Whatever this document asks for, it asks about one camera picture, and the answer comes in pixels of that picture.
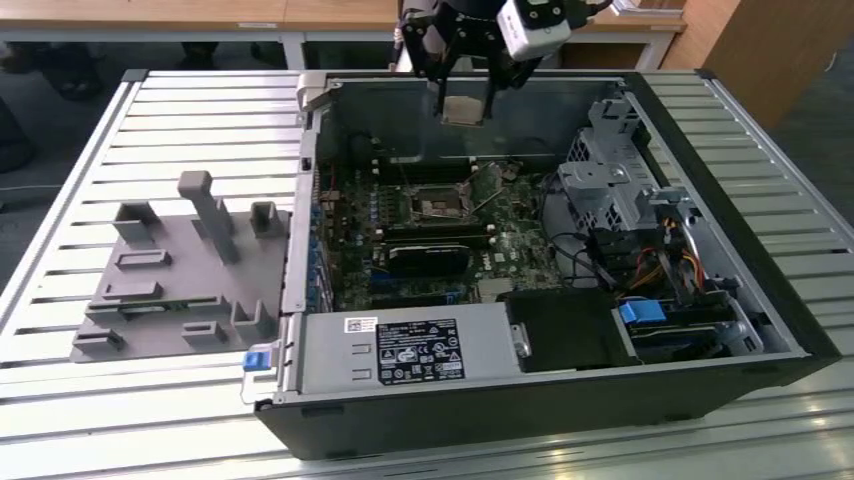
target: power supply label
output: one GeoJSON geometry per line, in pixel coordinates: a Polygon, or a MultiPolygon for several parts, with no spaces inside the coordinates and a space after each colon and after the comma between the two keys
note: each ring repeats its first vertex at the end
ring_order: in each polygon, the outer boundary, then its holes
{"type": "Polygon", "coordinates": [[[383,385],[466,378],[457,320],[379,323],[376,361],[383,385]]]}

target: motherboard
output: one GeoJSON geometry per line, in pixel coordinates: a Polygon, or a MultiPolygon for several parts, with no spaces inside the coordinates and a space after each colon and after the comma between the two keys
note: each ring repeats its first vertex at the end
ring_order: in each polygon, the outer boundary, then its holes
{"type": "Polygon", "coordinates": [[[513,159],[331,164],[318,193],[334,309],[494,302],[562,285],[538,211],[545,174],[513,159]]]}

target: table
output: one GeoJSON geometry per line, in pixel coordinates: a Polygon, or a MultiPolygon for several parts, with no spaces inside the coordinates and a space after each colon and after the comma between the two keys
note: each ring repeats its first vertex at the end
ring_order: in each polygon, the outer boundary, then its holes
{"type": "Polygon", "coordinates": [[[287,0],[0,0],[0,40],[278,41],[287,0]]]}
{"type": "MultiPolygon", "coordinates": [[[[76,42],[279,41],[292,69],[306,42],[388,42],[396,0],[0,0],[0,40],[76,42]]],[[[646,45],[657,69],[685,22],[607,9],[570,42],[646,45]]]]}
{"type": "MultiPolygon", "coordinates": [[[[150,72],[120,84],[0,296],[0,477],[717,480],[815,478],[854,468],[854,255],[830,253],[854,249],[852,227],[719,82],[691,72],[645,77],[841,362],[695,421],[299,461],[240,401],[239,352],[82,365],[66,359],[122,200],[154,197],[159,214],[188,213],[176,179],[204,168],[231,211],[264,199],[291,206],[298,74],[150,72]]],[[[653,154],[678,183],[666,153],[653,154]]],[[[271,388],[255,383],[247,395],[271,388]]]]}

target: white label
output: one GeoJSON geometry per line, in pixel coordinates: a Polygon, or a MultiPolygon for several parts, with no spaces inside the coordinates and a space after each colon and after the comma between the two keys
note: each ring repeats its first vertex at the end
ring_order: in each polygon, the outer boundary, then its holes
{"type": "Polygon", "coordinates": [[[364,333],[376,331],[376,317],[344,318],[344,333],[364,333]]]}
{"type": "Polygon", "coordinates": [[[246,22],[238,23],[238,28],[279,28],[278,23],[256,23],[246,22]]]}
{"type": "Polygon", "coordinates": [[[462,370],[463,369],[463,363],[462,362],[447,362],[447,363],[441,363],[437,365],[437,370],[439,370],[439,365],[442,365],[442,371],[447,372],[451,370],[462,370]]]}

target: barcode sticker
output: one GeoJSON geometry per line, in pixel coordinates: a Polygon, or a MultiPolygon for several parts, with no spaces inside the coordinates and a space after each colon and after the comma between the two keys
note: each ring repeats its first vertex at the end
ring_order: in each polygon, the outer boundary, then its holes
{"type": "Polygon", "coordinates": [[[278,23],[240,22],[238,28],[279,28],[278,23]]]}
{"type": "Polygon", "coordinates": [[[376,317],[344,318],[344,333],[364,333],[376,331],[376,317]]]}

